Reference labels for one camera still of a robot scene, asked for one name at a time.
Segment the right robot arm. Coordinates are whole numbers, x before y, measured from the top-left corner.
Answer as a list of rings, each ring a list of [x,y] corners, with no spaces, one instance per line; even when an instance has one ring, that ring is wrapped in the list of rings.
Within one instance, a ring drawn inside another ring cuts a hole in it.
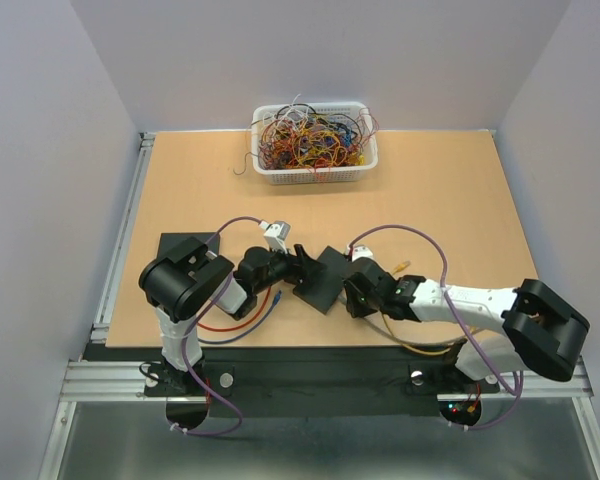
[[[348,268],[344,288],[352,317],[379,312],[397,321],[440,321],[494,332],[483,342],[469,340],[457,356],[441,364],[441,381],[452,390],[462,390],[494,370],[530,370],[567,382],[590,329],[580,312],[535,279],[517,288],[443,286],[417,275],[396,279],[373,259],[359,258]]]

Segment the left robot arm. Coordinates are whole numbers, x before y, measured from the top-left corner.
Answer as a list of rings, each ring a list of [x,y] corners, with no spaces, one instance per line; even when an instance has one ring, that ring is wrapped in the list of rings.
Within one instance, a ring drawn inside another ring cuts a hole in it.
[[[323,314],[338,297],[327,266],[308,256],[300,244],[292,253],[251,247],[235,265],[190,237],[149,263],[139,287],[159,319],[162,361],[148,368],[146,377],[182,394],[195,392],[202,384],[203,371],[195,364],[202,351],[192,336],[201,309],[215,305],[240,320],[256,306],[260,292],[280,281],[293,285],[295,296]]]

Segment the black network switch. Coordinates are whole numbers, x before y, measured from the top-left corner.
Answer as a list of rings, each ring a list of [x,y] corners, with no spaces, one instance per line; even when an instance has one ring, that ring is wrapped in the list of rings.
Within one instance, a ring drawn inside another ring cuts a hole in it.
[[[218,254],[220,236],[213,232],[162,233],[157,259],[170,258],[174,263],[184,260],[190,262],[192,257],[200,254],[203,244],[208,252]]]
[[[295,285],[292,292],[313,309],[327,315],[344,288],[349,260],[331,246],[327,246],[316,260],[325,265],[323,274],[314,282]]]

